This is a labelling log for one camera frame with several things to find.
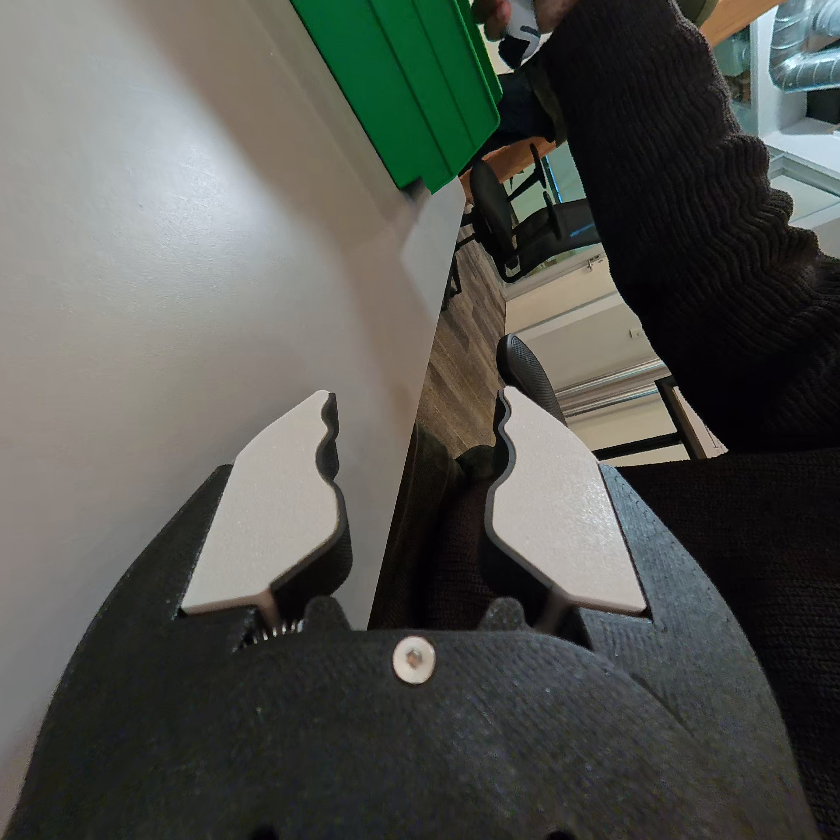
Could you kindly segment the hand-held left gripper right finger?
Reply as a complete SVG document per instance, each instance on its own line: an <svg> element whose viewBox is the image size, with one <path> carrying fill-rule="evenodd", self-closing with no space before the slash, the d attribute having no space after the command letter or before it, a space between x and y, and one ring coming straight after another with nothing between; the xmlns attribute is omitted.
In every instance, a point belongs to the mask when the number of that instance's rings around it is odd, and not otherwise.
<svg viewBox="0 0 840 840"><path fill-rule="evenodd" d="M645 616L648 601L601 465L561 420L514 386L497 398L500 475L491 485L485 575L554 634L573 608Z"/></svg>

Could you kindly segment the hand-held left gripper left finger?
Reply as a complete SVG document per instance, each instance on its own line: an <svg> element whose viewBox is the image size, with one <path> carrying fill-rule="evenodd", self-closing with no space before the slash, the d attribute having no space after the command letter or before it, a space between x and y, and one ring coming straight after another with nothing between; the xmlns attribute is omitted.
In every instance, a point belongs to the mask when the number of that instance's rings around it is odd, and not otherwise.
<svg viewBox="0 0 840 840"><path fill-rule="evenodd" d="M291 625L352 568L350 526L335 479L336 395L317 391L237 455L181 609L255 607L265 625Z"/></svg>

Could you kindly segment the green plastic bin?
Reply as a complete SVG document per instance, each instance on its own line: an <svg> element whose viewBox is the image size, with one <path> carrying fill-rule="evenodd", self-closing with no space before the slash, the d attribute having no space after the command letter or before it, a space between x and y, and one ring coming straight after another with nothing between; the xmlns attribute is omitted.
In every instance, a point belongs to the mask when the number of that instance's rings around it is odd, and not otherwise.
<svg viewBox="0 0 840 840"><path fill-rule="evenodd" d="M401 189L460 175L497 130L501 84L467 1L293 1Z"/></svg>

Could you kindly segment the person's right forearm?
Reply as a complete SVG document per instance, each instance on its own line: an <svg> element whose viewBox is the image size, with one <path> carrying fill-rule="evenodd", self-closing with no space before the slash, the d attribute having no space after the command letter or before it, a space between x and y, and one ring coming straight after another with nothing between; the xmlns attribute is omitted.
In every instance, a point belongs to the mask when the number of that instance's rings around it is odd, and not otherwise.
<svg viewBox="0 0 840 840"><path fill-rule="evenodd" d="M614 284L688 403L732 453L838 447L838 260L706 40L672 2L534 6Z"/></svg>

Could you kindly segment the person's right hand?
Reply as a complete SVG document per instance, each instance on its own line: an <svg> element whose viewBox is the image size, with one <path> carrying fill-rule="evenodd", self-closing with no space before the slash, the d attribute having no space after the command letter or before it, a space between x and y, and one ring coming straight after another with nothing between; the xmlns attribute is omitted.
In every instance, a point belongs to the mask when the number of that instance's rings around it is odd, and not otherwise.
<svg viewBox="0 0 840 840"><path fill-rule="evenodd" d="M474 1L471 14L476 23L484 28L489 41L499 41L511 20L512 5L509 1Z"/></svg>

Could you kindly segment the black mesh chair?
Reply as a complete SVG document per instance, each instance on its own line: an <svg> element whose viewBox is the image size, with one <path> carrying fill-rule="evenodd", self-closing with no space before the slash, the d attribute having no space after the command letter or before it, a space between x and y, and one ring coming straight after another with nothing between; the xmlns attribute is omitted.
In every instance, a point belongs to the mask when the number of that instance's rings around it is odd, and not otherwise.
<svg viewBox="0 0 840 840"><path fill-rule="evenodd" d="M517 335L510 333L500 338L496 362L498 374L505 385L517 388L564 426L568 425L548 375Z"/></svg>

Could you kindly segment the black office chair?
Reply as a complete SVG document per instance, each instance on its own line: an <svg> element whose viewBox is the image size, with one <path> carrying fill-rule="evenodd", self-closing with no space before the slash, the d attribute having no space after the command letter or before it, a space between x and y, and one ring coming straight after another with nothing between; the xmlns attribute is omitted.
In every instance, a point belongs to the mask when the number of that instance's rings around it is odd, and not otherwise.
<svg viewBox="0 0 840 840"><path fill-rule="evenodd" d="M469 172L472 210L462 218L473 234L463 242L476 241L496 265L500 278L515 283L547 260L578 248L601 242L587 199L553 203L548 192L550 181L534 144L529 146L534 173L511 194L498 181L485 161L478 161ZM539 184L544 207L521 222L513 220L512 200Z"/></svg>

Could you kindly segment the wooden beam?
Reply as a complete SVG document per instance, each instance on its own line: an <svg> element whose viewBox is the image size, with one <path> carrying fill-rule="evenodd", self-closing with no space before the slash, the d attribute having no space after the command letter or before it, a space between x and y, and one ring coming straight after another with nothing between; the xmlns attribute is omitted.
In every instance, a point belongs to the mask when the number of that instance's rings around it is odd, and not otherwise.
<svg viewBox="0 0 840 840"><path fill-rule="evenodd" d="M699 26L710 46L717 46L748 27L781 1L717 1L708 19Z"/></svg>

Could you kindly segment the silver ventilation ducts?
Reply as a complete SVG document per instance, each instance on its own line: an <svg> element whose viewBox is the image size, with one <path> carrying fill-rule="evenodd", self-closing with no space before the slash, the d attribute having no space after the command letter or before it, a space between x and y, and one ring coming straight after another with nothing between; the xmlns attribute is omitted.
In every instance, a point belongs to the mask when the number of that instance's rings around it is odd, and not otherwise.
<svg viewBox="0 0 840 840"><path fill-rule="evenodd" d="M770 46L769 73L782 92L839 87L839 46L812 51L813 36L839 37L838 1L788 1L777 6Z"/></svg>

